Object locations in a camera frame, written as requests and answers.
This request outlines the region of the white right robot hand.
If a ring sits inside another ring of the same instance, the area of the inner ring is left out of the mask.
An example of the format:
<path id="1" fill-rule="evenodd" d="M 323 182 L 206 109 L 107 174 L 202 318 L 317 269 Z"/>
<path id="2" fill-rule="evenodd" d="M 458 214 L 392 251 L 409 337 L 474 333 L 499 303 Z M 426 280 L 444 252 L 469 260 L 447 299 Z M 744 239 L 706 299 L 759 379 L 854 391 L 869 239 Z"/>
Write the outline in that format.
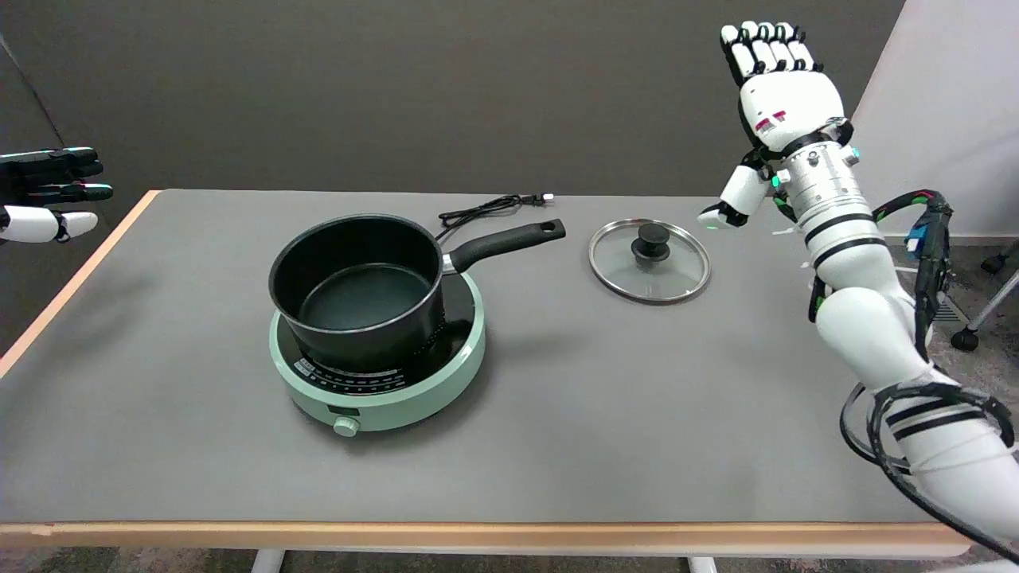
<path id="1" fill-rule="evenodd" d="M 795 146 L 820 140 L 845 119 L 843 99 L 806 45 L 804 28 L 744 21 L 720 29 L 720 47 L 739 91 L 738 112 L 751 149 L 736 164 L 717 203 L 699 215 L 716 231 L 741 228 L 779 186 Z"/>

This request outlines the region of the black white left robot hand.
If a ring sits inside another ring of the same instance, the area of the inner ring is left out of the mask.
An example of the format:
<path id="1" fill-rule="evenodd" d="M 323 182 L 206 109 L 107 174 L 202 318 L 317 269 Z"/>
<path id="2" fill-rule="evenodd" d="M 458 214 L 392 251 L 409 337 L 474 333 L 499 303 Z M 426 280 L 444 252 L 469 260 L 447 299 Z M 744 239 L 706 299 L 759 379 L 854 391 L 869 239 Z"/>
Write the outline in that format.
<path id="1" fill-rule="evenodd" d="M 99 223 L 90 211 L 61 211 L 54 205 L 96 203 L 113 196 L 111 185 L 90 184 L 104 170 L 91 146 L 69 146 L 1 156 L 1 239 L 64 244 Z"/>

